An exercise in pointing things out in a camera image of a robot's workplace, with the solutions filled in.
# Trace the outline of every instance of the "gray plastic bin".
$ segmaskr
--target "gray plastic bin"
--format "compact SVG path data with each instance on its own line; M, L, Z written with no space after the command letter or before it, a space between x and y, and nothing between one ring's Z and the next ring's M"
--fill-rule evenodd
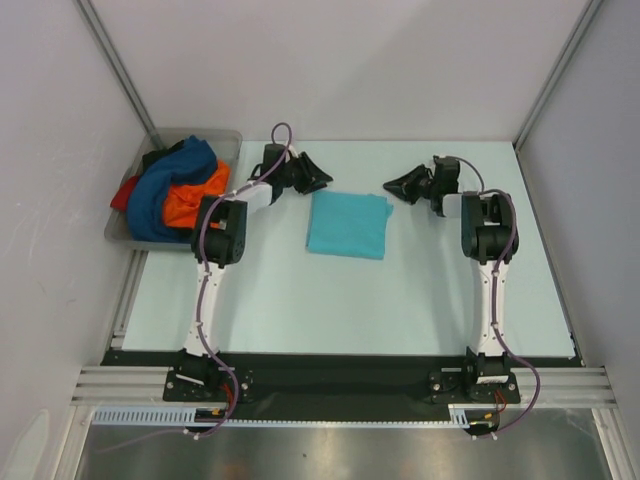
M234 175L238 167L238 157L240 156L240 146L242 145L240 132L203 128L159 128L158 135L166 147L170 147L189 135L195 135L202 140L206 140L211 145L216 156L231 168L229 186L233 185ZM133 164L122 177L121 185L132 176L140 173L142 156L152 150L154 150L154 147L150 137L147 135L138 149ZM126 215L117 210L111 212L107 226L104 229L104 236L110 242L137 250L190 250L189 245L183 243L140 242L134 240L129 232Z

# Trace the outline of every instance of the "blue cloth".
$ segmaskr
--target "blue cloth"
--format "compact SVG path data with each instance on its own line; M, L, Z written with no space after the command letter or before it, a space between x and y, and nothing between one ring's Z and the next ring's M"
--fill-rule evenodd
M385 197L315 192L307 249L312 253L382 260L387 219L393 206Z
M162 207L169 187L201 185L218 168L218 160L209 144L190 136L182 149L154 163L140 177L127 204L127 223L134 240L149 242L185 242L177 230L167 227Z

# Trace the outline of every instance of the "white wall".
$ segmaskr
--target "white wall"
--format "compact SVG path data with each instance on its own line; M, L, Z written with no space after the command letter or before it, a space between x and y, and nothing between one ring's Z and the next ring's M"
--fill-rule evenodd
M95 0L157 126L512 140L586 0Z
M71 0L5 2L0 64L1 472L42 408L50 461L96 358L127 258L102 231L143 132Z
M592 365L640 453L640 2L604 5L522 160Z

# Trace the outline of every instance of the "teal cloth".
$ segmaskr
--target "teal cloth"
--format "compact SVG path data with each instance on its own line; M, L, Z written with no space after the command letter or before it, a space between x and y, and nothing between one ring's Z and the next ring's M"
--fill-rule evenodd
M311 253L382 260L387 219L385 197L321 190L313 194L307 249Z

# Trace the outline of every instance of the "orange cloth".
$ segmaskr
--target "orange cloth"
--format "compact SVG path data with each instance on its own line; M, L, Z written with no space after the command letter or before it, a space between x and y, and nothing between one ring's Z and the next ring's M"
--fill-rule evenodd
M200 201L205 195L222 195L231 169L218 160L218 168L202 185L171 185L162 207L162 218L167 227L195 228Z

